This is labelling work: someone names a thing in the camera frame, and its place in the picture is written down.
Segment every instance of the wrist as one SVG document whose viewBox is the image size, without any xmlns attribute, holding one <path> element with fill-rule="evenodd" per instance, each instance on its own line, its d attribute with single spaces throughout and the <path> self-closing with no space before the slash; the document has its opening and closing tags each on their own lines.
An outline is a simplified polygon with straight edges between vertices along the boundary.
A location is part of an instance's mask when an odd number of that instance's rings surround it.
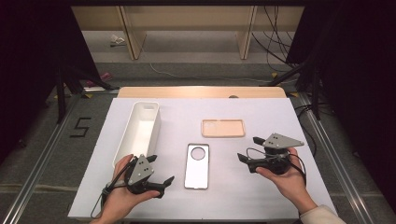
<svg viewBox="0 0 396 224">
<path fill-rule="evenodd" d="M 104 218 L 104 217 L 99 217 L 96 219 L 93 219 L 90 224 L 113 224 L 115 223 L 117 220 L 109 220 L 108 218 Z"/>
<path fill-rule="evenodd" d="M 301 194 L 301 195 L 296 195 L 290 201 L 296 206 L 300 214 L 304 214 L 316 207 L 317 204 L 312 200 L 311 196 L 309 196 L 308 192 Z"/>
</svg>

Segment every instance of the sleeve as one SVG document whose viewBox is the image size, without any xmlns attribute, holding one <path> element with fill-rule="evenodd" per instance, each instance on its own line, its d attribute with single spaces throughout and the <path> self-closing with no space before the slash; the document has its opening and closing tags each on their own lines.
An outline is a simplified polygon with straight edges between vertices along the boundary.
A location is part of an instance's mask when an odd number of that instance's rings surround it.
<svg viewBox="0 0 396 224">
<path fill-rule="evenodd" d="M 300 216 L 304 224 L 345 224 L 328 206 L 321 205 Z"/>
</svg>

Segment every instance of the white table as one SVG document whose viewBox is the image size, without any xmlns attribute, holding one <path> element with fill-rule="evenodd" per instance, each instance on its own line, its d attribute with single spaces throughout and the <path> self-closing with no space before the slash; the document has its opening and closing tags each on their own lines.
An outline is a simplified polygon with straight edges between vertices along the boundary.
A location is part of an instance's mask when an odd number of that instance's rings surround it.
<svg viewBox="0 0 396 224">
<path fill-rule="evenodd" d="M 296 208 L 275 185 L 251 174 L 236 153 L 246 154 L 247 147 L 262 149 L 252 137 L 281 133 L 306 143 L 289 99 L 150 99 L 113 100 L 87 171 L 81 181 L 69 217 L 90 218 L 91 211 L 105 184 L 113 174 L 113 158 L 135 102 L 158 102 L 162 126 L 152 163 L 152 182 L 162 183 L 174 175 L 162 199 L 139 204 L 126 217 L 139 221 L 269 221 L 295 219 Z M 246 136 L 242 138 L 204 138 L 202 119 L 242 119 Z M 184 188 L 188 143 L 209 144 L 208 189 Z M 297 147 L 307 170 L 307 189 L 314 201 L 328 205 L 331 198 L 323 183 L 309 147 Z"/>
</svg>

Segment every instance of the white tray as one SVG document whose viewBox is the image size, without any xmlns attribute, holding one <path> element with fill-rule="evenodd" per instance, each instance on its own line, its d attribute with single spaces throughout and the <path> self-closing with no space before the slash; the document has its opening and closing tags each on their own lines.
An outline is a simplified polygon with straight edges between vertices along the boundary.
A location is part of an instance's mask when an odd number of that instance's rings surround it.
<svg viewBox="0 0 396 224">
<path fill-rule="evenodd" d="M 113 166 L 126 155 L 154 154 L 160 132 L 160 106 L 155 102 L 136 102 L 125 127 Z"/>
</svg>

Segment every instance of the wire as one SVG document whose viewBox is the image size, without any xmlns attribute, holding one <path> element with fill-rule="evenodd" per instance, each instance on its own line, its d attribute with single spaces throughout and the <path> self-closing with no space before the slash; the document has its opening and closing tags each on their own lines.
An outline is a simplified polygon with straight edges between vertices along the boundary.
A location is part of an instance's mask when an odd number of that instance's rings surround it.
<svg viewBox="0 0 396 224">
<path fill-rule="evenodd" d="M 93 216 L 93 212 L 94 212 L 96 206 L 99 204 L 99 201 L 100 201 L 101 199 L 102 199 L 102 201 L 101 201 L 101 211 L 99 212 L 99 214 L 102 213 L 102 208 L 103 208 L 103 206 L 104 206 L 104 204 L 105 204 L 107 195 L 110 194 L 111 191 L 112 191 L 113 189 L 125 188 L 125 187 L 126 187 L 126 186 L 114 187 L 114 185 L 117 183 L 117 181 L 119 181 L 119 178 L 120 178 L 120 176 L 122 175 L 122 173 L 124 173 L 125 170 L 128 169 L 128 168 L 132 165 L 132 163 L 133 163 L 133 161 L 128 162 L 128 163 L 122 168 L 122 170 L 119 171 L 119 173 L 116 175 L 116 177 L 115 177 L 115 178 L 113 179 L 113 181 L 110 183 L 110 185 L 106 185 L 106 186 L 102 189 L 102 193 L 99 195 L 99 198 L 98 198 L 98 200 L 96 201 L 96 204 L 95 204 L 95 206 L 93 207 L 93 209 L 92 209 L 92 211 L 91 211 L 91 218 L 93 218 L 93 219 L 100 218 L 100 216 L 99 216 L 99 217 L 94 217 L 94 216 Z"/>
<path fill-rule="evenodd" d="M 249 159 L 255 160 L 255 159 L 251 158 L 251 157 L 248 155 L 248 151 L 249 151 L 249 150 L 254 150 L 254 151 L 260 152 L 262 155 L 265 156 L 265 152 L 262 152 L 262 151 L 260 151 L 260 150 L 258 150 L 258 149 L 256 149 L 256 148 L 253 148 L 253 147 L 248 147 L 248 148 L 247 148 L 247 157 L 248 157 Z"/>
<path fill-rule="evenodd" d="M 290 40 L 293 41 L 293 38 L 289 35 L 289 32 L 286 32 L 286 34 L 289 36 Z"/>
<path fill-rule="evenodd" d="M 279 13 L 279 6 L 275 6 L 275 7 L 274 7 L 274 14 L 275 14 L 275 16 L 274 16 L 275 22 L 274 22 L 274 23 L 272 22 L 272 20 L 271 20 L 271 18 L 270 18 L 270 16 L 269 16 L 268 11 L 267 11 L 267 9 L 266 9 L 265 6 L 264 6 L 264 11 L 265 11 L 265 14 L 267 15 L 267 18 L 268 18 L 268 20 L 269 20 L 269 22 L 271 23 L 271 26 L 272 26 L 272 28 L 273 28 L 273 33 L 272 33 L 272 35 L 271 35 L 271 39 L 272 39 L 272 36 L 274 36 L 274 34 L 276 34 L 276 38 L 277 38 L 277 40 L 278 40 L 277 43 L 279 44 L 279 48 L 280 48 L 280 51 L 281 51 L 282 54 L 283 54 L 283 57 L 285 57 L 285 60 L 287 59 L 286 55 L 285 55 L 284 52 L 283 52 L 283 49 L 284 49 L 285 52 L 288 54 L 288 57 L 292 60 L 292 58 L 289 56 L 289 51 L 286 49 L 286 46 L 287 46 L 287 45 L 285 45 L 285 44 L 283 43 L 282 39 L 281 39 L 280 36 L 279 36 L 278 30 L 277 30 L 277 16 L 278 16 L 278 13 Z M 289 36 L 290 40 L 292 41 L 292 38 L 291 38 L 291 36 L 289 35 L 289 33 L 286 32 L 286 34 Z"/>
<path fill-rule="evenodd" d="M 265 32 L 262 32 L 268 39 L 271 39 L 271 36 L 269 36 L 268 34 L 266 34 Z M 274 40 L 274 39 L 271 39 L 271 41 L 273 41 L 273 42 L 276 42 L 277 44 L 281 44 L 281 45 L 283 45 L 283 46 L 286 46 L 286 47 L 288 47 L 288 48 L 290 48 L 290 45 L 287 45 L 287 44 L 284 44 L 284 43 L 280 43 L 280 42 L 278 42 L 278 41 L 276 41 L 276 40 Z"/>
<path fill-rule="evenodd" d="M 252 36 L 253 36 L 253 38 L 256 40 L 256 42 L 263 48 L 263 49 L 265 49 L 265 51 L 267 51 L 267 54 L 269 53 L 269 54 L 271 54 L 272 56 L 274 56 L 274 57 L 276 57 L 278 60 L 280 60 L 282 63 L 284 63 L 285 65 L 288 65 L 289 67 L 291 67 L 291 68 L 293 68 L 294 66 L 292 66 L 292 65 L 290 65 L 290 64 L 288 64 L 288 63 L 286 63 L 286 61 L 285 60 L 283 60 L 283 59 L 281 59 L 281 58 L 279 58 L 278 56 L 276 56 L 271 50 L 269 50 L 268 48 L 266 48 L 257 38 L 256 38 L 256 36 L 252 33 Z"/>
<path fill-rule="evenodd" d="M 142 52 L 145 52 L 144 48 L 142 45 L 140 45 L 140 43 L 138 41 L 136 41 L 137 45 L 142 49 Z M 227 78 L 227 77 L 183 77 L 183 76 L 177 76 L 168 72 L 161 72 L 158 71 L 157 69 L 154 68 L 154 66 L 152 65 L 152 63 L 149 63 L 149 66 L 151 67 L 151 69 L 158 73 L 158 74 L 163 74 L 163 75 L 168 75 L 170 77 L 177 77 L 177 78 L 195 78 L 195 79 L 203 79 L 203 80 L 209 80 L 209 79 L 220 79 L 220 80 L 231 80 L 231 81 L 241 81 L 241 80 L 246 80 L 246 81 L 256 81 L 256 82 L 261 82 L 261 83 L 271 83 L 273 82 L 273 80 L 259 80 L 259 79 L 254 79 L 254 78 Z M 287 81 L 287 82 L 282 82 L 282 83 L 290 83 L 293 81 L 296 81 L 297 79 L 291 80 L 291 81 Z"/>
<path fill-rule="evenodd" d="M 296 165 L 294 165 L 293 163 L 290 162 L 290 165 L 291 165 L 294 169 L 296 169 L 296 170 L 301 174 L 301 176 L 302 176 L 303 179 L 304 179 L 304 183 L 305 183 L 305 185 L 306 185 L 306 170 L 305 170 L 305 164 L 304 164 L 303 160 L 301 160 L 301 158 L 298 157 L 297 155 L 294 155 L 294 154 L 289 154 L 289 155 L 294 156 L 294 157 L 297 157 L 298 160 L 299 160 L 299 161 L 301 162 L 301 164 L 303 165 L 304 170 L 300 169 L 300 167 L 298 167 L 298 166 L 296 166 Z"/>
<path fill-rule="evenodd" d="M 318 103 L 319 105 L 327 105 L 327 103 Z M 312 152 L 312 156 L 315 157 L 317 155 L 318 151 L 318 146 L 317 142 L 315 141 L 315 138 L 312 136 L 312 134 L 305 128 L 305 126 L 301 123 L 301 116 L 303 113 L 309 111 L 312 109 L 312 105 L 300 105 L 294 108 L 294 110 L 298 110 L 300 108 L 303 108 L 302 111 L 297 116 L 297 120 L 300 122 L 301 127 L 303 128 L 304 132 L 311 138 L 312 143 L 314 144 L 314 151 Z"/>
<path fill-rule="evenodd" d="M 264 83 L 270 83 L 272 81 L 266 81 L 266 80 L 259 80 L 259 79 L 253 79 L 253 78 L 228 78 L 228 77 L 183 77 L 183 76 L 177 76 L 168 72 L 161 72 L 158 71 L 157 69 L 155 69 L 152 66 L 152 63 L 149 64 L 151 69 L 158 73 L 158 74 L 164 74 L 164 75 L 168 75 L 170 77 L 178 77 L 178 78 L 196 78 L 196 79 L 224 79 L 224 80 L 231 80 L 231 81 L 240 81 L 240 80 L 247 80 L 247 81 L 257 81 L 257 82 L 264 82 Z"/>
</svg>

